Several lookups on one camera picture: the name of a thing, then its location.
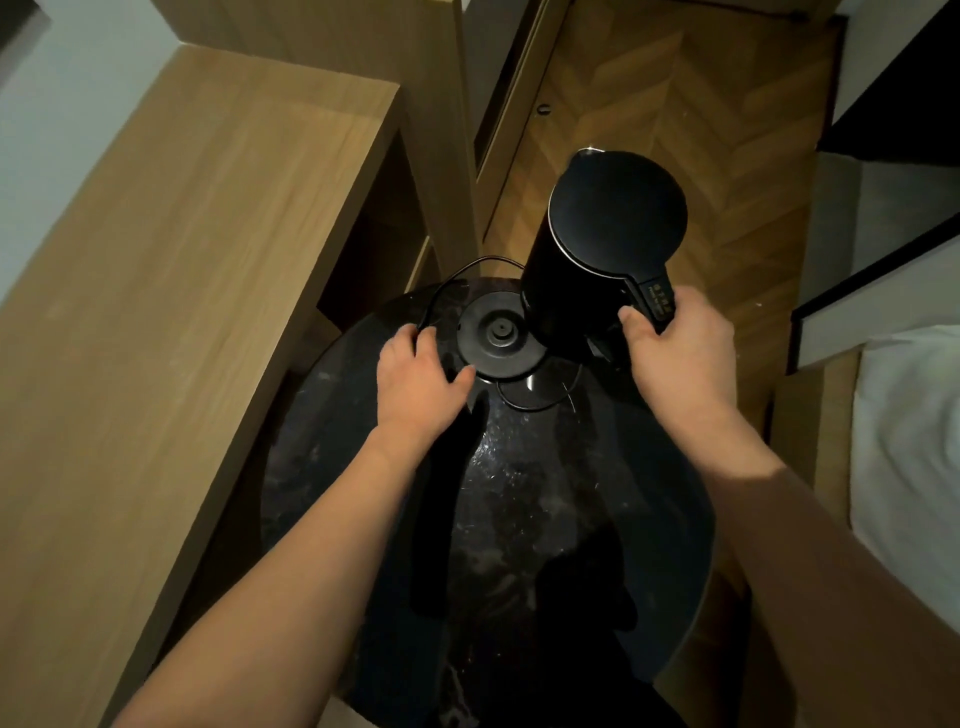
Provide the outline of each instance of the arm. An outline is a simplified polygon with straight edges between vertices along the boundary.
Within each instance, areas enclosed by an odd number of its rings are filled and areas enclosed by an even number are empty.
[[[464,406],[436,330],[408,325],[377,366],[377,427],[302,519],[186,634],[117,726],[314,725],[360,627],[407,487]]]
[[[620,312],[640,393],[704,479],[815,725],[960,720],[960,636],[833,523],[736,410],[733,328],[677,288],[663,336]]]

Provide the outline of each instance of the marble surface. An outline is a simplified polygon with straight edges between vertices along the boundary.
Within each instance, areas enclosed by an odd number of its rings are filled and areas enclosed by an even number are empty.
[[[433,323],[451,373],[465,305],[517,286],[471,279],[443,292]],[[351,328],[303,383],[268,462],[267,548],[359,450],[375,424],[377,354],[432,290]],[[384,728],[682,725],[649,683],[696,617],[712,541],[703,485],[627,373],[589,364],[566,400],[536,413],[478,380],[418,470],[345,696]]]

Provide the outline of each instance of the electric kettle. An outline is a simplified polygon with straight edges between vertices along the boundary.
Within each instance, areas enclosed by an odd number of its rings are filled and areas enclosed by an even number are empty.
[[[547,349],[629,361],[617,311],[663,332],[673,319],[666,261],[686,233],[676,180],[632,152],[577,152],[560,176],[520,279],[524,318]]]

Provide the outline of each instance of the kettle base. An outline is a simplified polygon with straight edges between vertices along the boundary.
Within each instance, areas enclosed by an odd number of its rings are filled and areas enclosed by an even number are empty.
[[[546,356],[523,316],[520,296],[494,291],[473,301],[457,324],[457,348],[467,364],[485,379],[508,380],[528,375]]]

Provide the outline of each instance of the table top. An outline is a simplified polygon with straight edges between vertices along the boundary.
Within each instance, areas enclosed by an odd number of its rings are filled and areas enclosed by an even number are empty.
[[[376,423],[378,353],[420,319],[434,288],[345,331],[300,386],[267,463],[265,546],[360,449]],[[432,321],[451,373],[464,364],[463,310],[517,290],[514,279],[481,278],[441,294]],[[532,407],[557,401],[547,390],[561,380],[568,396],[538,412],[514,410],[478,378],[469,413],[418,469],[349,669],[348,702],[381,728],[420,724],[431,711],[493,725],[532,712],[521,722],[556,724],[550,711],[571,695],[632,716],[656,708],[649,683],[707,584],[713,511],[629,372],[599,361],[577,372],[548,355],[532,376],[502,385]]]
[[[182,46],[14,286],[5,726],[145,676],[398,124],[395,84]]]

